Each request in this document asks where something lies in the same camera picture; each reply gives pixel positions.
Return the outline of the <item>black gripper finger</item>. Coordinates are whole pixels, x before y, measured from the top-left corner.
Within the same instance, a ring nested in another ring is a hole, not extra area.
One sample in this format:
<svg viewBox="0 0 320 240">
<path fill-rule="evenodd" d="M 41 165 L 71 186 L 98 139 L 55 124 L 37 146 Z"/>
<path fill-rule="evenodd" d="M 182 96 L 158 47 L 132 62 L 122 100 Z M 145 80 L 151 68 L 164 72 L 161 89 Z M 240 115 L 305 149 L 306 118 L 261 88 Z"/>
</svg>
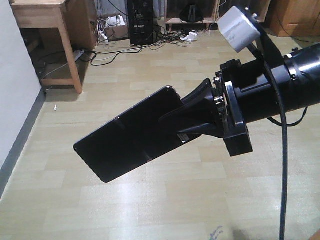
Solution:
<svg viewBox="0 0 320 240">
<path fill-rule="evenodd" d="M 206 78 L 195 90 L 181 99 L 184 106 L 203 104 L 212 107 L 214 103 L 214 88 L 209 78 Z"/>
<path fill-rule="evenodd" d="M 224 128 L 212 96 L 187 96 L 183 105 L 159 119 L 168 133 L 224 137 Z"/>
</svg>

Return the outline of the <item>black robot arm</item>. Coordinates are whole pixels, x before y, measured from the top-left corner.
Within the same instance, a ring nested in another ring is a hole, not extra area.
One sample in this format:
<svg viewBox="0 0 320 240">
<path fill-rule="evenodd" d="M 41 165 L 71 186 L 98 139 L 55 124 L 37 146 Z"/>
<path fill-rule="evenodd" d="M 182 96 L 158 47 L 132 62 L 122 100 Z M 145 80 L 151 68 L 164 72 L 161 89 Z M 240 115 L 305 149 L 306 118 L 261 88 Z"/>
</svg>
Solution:
<svg viewBox="0 0 320 240">
<path fill-rule="evenodd" d="M 221 65 L 213 80 L 204 80 L 183 98 L 181 107 L 163 115 L 159 123 L 172 134 L 222 138 L 230 156 L 250 153 L 247 124 L 280 113 L 271 76 L 286 112 L 318 104 L 320 46 L 245 64 L 230 60 Z"/>
</svg>

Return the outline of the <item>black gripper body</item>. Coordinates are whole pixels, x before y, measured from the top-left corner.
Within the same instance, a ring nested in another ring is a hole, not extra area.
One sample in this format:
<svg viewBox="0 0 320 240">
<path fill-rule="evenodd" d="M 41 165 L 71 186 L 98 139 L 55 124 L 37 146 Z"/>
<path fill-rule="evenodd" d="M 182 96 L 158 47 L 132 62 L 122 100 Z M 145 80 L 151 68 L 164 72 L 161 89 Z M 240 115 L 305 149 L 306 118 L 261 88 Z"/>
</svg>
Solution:
<svg viewBox="0 0 320 240">
<path fill-rule="evenodd" d="M 214 83 L 226 100 L 224 137 L 230 156 L 252 152 L 247 124 L 280 114 L 274 88 L 263 64 L 253 60 L 242 64 L 232 59 L 220 66 Z"/>
</svg>

